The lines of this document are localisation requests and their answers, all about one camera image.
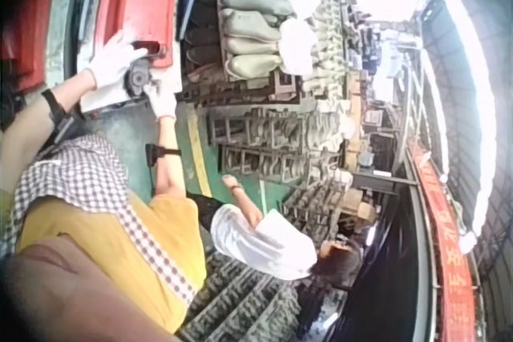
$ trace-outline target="person's arm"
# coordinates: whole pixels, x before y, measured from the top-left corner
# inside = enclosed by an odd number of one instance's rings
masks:
[[[147,54],[134,50],[130,36],[120,31],[91,61],[88,68],[52,89],[57,102],[66,112],[87,92],[117,82],[131,62]],[[13,193],[23,171],[32,163],[42,145],[50,138],[54,123],[48,102],[39,97],[20,112],[2,137],[0,150],[0,189]]]
[[[178,150],[176,141],[176,97],[169,85],[147,84],[144,92],[159,123],[159,146]],[[156,195],[185,197],[184,170],[178,155],[165,155],[157,159],[155,177]]]
[[[240,208],[242,215],[246,218],[251,228],[255,231],[258,224],[264,218],[262,211],[247,196],[246,192],[235,177],[231,175],[225,175],[223,177],[223,182],[226,187],[230,189],[236,206]]]
[[[163,116],[159,119],[159,146],[178,149],[175,131],[176,118]],[[165,155],[156,164],[156,195],[170,194],[185,197],[184,169],[178,155]]]
[[[93,74],[89,70],[84,70],[58,85],[52,92],[57,102],[69,112],[83,95],[95,88]],[[53,130],[50,106],[43,97],[39,97],[16,116],[2,137],[1,189],[9,193],[14,192],[23,171],[32,163]]]

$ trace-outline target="black wristband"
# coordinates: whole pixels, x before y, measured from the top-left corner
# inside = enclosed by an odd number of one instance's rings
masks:
[[[55,128],[59,127],[62,120],[66,117],[66,112],[57,102],[57,99],[55,99],[54,93],[51,92],[51,90],[44,90],[41,93],[41,96],[46,99],[46,102],[48,103],[48,106],[50,106],[50,119],[55,125]]]
[[[157,146],[153,143],[147,143],[145,146],[146,150],[146,164],[148,167],[155,166],[158,158],[162,158],[165,155],[182,155],[182,151],[178,149],[165,148]]]

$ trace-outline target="dark hair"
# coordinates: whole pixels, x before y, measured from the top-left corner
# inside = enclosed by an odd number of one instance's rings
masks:
[[[360,247],[353,240],[349,239],[346,245],[351,249],[330,248],[328,256],[319,258],[312,266],[312,275],[332,284],[348,283],[348,279],[357,273],[362,263],[362,254]]]

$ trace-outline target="white glove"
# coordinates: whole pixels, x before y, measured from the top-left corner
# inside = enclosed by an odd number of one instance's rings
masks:
[[[87,69],[96,80],[96,88],[118,82],[135,60],[147,55],[147,49],[134,49],[135,35],[118,31],[91,60]]]
[[[157,120],[163,116],[176,118],[176,96],[171,87],[147,84],[143,89],[150,99],[151,108]]]

